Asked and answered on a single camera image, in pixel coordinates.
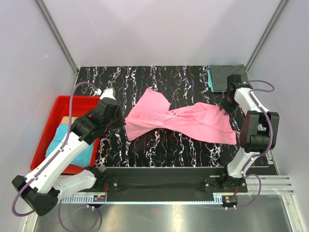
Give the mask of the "pink t shirt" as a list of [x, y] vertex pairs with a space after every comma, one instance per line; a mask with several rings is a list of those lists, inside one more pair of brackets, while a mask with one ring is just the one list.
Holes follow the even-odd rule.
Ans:
[[168, 129], [206, 143], [237, 143], [229, 116], [217, 105], [198, 102], [173, 110], [169, 107], [170, 102], [163, 94], [147, 88], [126, 117], [128, 140], [154, 129]]

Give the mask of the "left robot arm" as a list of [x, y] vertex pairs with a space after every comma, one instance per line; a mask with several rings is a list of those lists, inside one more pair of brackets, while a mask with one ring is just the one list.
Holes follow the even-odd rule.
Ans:
[[12, 204], [15, 209], [18, 198], [22, 198], [39, 216], [48, 214], [59, 201], [81, 190], [100, 191], [104, 187], [104, 171], [94, 166], [63, 180], [58, 177], [71, 161], [111, 129], [125, 125], [119, 103], [114, 98], [104, 97], [96, 108], [90, 110], [74, 123], [56, 149], [35, 170], [26, 176], [17, 175], [12, 185], [18, 192]]

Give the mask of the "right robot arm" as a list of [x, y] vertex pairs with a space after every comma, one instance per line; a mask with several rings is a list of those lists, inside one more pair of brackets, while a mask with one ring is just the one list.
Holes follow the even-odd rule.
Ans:
[[240, 148], [219, 177], [218, 185], [223, 191], [245, 186], [249, 167], [276, 145], [280, 116], [264, 107], [255, 95], [256, 91], [274, 91], [274, 86], [269, 86], [271, 90], [254, 89], [249, 81], [242, 82], [238, 74], [227, 77], [227, 92], [219, 109], [230, 114], [240, 107], [245, 119], [239, 136]]

